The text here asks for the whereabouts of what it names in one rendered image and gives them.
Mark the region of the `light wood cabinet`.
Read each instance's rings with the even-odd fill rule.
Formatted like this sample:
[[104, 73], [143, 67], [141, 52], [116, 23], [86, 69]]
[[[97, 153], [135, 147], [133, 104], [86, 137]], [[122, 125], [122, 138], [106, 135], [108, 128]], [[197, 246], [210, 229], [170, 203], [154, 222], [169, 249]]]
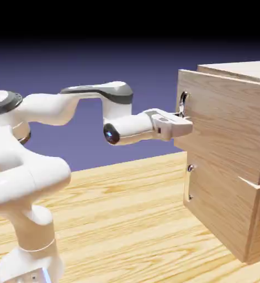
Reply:
[[[221, 64], [199, 65], [196, 72], [209, 75], [218, 75], [240, 80], [260, 83], [260, 61], [231, 62]], [[180, 96], [177, 94], [177, 108], [179, 109]], [[260, 261], [260, 199], [254, 222], [254, 231], [251, 238], [251, 246], [248, 252], [248, 260], [245, 263], [253, 264]]]

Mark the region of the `large light wood door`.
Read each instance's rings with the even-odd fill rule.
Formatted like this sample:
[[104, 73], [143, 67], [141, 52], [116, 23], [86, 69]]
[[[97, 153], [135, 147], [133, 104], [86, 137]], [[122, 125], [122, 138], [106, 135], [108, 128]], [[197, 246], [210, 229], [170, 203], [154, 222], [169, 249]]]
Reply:
[[184, 91], [193, 132], [175, 145], [260, 185], [260, 83], [180, 70], [177, 94]]

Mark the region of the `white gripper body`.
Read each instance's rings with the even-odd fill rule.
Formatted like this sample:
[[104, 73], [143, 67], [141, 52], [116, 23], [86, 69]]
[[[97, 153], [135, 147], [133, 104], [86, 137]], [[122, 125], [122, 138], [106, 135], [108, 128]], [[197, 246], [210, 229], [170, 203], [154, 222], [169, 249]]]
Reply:
[[173, 138], [188, 135], [193, 130], [193, 122], [162, 110], [157, 110], [152, 115], [153, 125], [155, 128], [155, 136], [163, 141], [170, 141]]

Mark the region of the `small light wood door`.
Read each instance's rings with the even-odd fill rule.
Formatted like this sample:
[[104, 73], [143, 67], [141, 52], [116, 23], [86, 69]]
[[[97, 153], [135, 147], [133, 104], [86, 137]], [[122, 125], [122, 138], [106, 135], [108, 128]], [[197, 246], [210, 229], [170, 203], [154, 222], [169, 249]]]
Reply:
[[248, 260], [260, 185], [209, 153], [188, 153], [186, 207], [242, 262]]

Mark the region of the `curved silver metal handle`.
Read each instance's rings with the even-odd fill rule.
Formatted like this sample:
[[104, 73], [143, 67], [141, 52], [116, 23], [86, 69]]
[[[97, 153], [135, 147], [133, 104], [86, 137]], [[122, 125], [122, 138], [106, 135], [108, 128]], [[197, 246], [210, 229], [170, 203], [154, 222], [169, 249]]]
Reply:
[[185, 101], [186, 98], [188, 97], [189, 93], [187, 91], [183, 91], [180, 100], [179, 100], [179, 116], [184, 118], [185, 117]]

